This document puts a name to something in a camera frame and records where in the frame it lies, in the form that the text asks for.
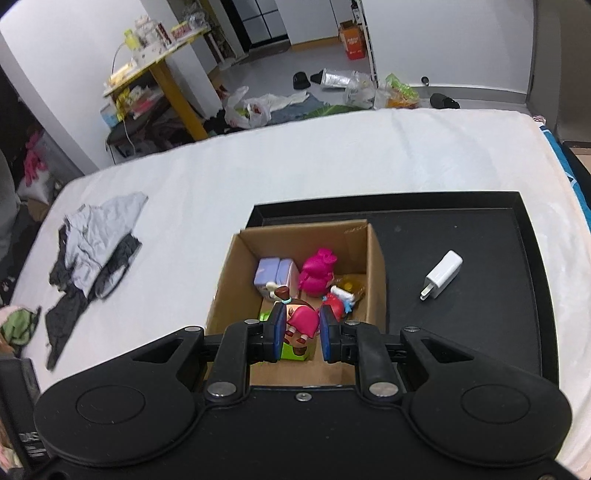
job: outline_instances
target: lavender toy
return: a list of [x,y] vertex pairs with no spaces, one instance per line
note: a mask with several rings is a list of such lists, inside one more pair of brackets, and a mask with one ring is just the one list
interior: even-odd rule
[[299,289],[310,297],[326,295],[333,280],[337,257],[331,250],[320,248],[318,253],[304,262],[300,273]]

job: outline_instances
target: orange cardboard box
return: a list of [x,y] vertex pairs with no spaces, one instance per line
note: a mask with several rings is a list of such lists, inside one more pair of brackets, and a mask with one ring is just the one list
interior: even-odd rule
[[363,34],[361,29],[349,20],[343,22],[339,28],[339,37],[349,60],[359,60],[365,57],[365,49],[363,48]]

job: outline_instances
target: green cloth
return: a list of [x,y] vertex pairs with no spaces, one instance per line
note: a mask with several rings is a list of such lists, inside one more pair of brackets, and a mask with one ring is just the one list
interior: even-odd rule
[[23,347],[31,341],[38,320],[39,312],[17,310],[8,316],[8,320],[0,327],[0,333],[11,347]]

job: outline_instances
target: black slipper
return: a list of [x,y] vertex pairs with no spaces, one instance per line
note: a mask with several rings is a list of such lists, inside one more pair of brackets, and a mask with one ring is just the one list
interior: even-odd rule
[[310,81],[305,72],[298,72],[294,75],[294,89],[306,90],[310,87]]

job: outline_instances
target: white phone charger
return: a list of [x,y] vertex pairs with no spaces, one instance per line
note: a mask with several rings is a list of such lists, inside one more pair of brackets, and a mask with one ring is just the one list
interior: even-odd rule
[[450,250],[446,256],[431,270],[427,278],[425,278],[424,290],[421,292],[421,300],[427,297],[436,299],[445,287],[449,285],[462,266],[462,258],[460,255]]

